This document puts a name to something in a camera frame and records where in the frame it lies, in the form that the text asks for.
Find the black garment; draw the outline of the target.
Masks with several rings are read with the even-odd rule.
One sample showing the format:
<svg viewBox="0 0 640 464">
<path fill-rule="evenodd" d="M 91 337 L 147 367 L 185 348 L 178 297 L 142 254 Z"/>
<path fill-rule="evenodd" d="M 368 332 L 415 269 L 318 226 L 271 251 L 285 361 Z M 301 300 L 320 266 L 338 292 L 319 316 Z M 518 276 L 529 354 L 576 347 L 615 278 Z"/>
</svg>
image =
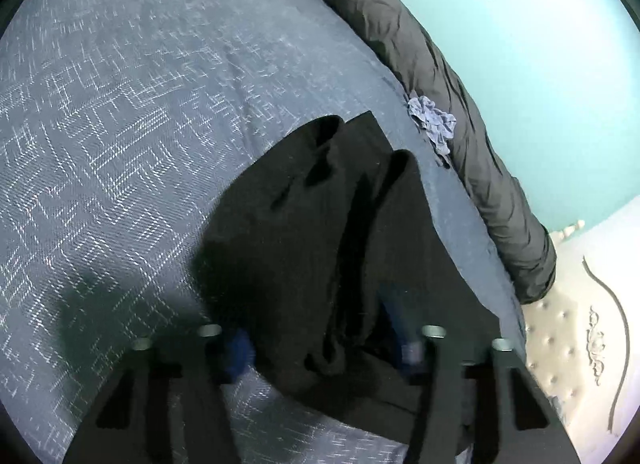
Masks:
<svg viewBox="0 0 640 464">
<path fill-rule="evenodd" d="M 465 336 L 465 357 L 524 337 L 506 279 L 471 284 L 432 221 L 418 162 L 371 113 L 291 132 L 236 178 L 192 271 L 212 320 L 245 332 L 279 392 L 405 444 L 419 409 L 402 350 L 423 325 Z"/>
</svg>

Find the cream tufted headboard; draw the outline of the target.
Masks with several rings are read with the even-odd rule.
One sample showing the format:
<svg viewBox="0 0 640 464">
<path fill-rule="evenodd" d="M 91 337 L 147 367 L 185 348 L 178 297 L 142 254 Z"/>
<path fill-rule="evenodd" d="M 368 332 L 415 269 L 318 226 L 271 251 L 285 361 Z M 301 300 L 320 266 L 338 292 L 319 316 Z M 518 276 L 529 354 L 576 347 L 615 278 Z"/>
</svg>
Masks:
<svg viewBox="0 0 640 464">
<path fill-rule="evenodd" d="M 639 407 L 639 221 L 617 214 L 556 254 L 552 289 L 523 309 L 527 367 L 579 459 L 602 463 Z"/>
</svg>

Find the small blue crumpled cloth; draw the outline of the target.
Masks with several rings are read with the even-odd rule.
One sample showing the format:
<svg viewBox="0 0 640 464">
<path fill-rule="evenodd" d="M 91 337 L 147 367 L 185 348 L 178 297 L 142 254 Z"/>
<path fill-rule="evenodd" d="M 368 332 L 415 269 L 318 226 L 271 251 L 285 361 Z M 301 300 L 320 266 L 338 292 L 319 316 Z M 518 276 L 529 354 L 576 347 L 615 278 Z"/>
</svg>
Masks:
<svg viewBox="0 0 640 464">
<path fill-rule="evenodd" d="M 439 109 L 427 96 L 417 94 L 410 96 L 407 109 L 416 127 L 425 132 L 428 140 L 431 141 L 435 152 L 441 158 L 446 158 L 450 153 L 449 143 L 454 138 L 456 118 Z"/>
</svg>

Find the blue patterned bed sheet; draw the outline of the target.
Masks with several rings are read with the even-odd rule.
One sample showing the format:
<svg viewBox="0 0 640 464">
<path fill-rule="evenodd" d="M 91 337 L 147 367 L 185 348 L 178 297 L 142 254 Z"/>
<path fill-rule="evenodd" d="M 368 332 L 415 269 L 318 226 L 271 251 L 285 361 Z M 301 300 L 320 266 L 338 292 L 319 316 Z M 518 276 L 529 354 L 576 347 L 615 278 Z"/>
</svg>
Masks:
<svg viewBox="0 0 640 464">
<path fill-rule="evenodd" d="M 24 0 L 1 39 L 1 400 L 40 461 L 134 340 L 203 320 L 189 265 L 231 181 L 308 120 L 363 112 L 414 153 L 451 258 L 523 349 L 480 214 L 322 0 Z"/>
</svg>

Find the dark grey rolled duvet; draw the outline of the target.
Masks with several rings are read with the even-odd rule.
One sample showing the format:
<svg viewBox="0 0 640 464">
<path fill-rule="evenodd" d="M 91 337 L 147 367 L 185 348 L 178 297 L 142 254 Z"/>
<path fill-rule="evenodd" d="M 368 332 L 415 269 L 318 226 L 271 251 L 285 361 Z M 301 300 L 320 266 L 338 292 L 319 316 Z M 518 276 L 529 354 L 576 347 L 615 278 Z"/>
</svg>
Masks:
<svg viewBox="0 0 640 464">
<path fill-rule="evenodd" d="M 542 299 L 555 279 L 549 233 L 492 147 L 480 110 L 427 30 L 401 0 L 323 1 L 392 71 L 408 100 L 412 94 L 427 96 L 456 118 L 450 153 L 440 160 L 457 172 L 480 212 L 518 300 L 531 304 Z"/>
</svg>

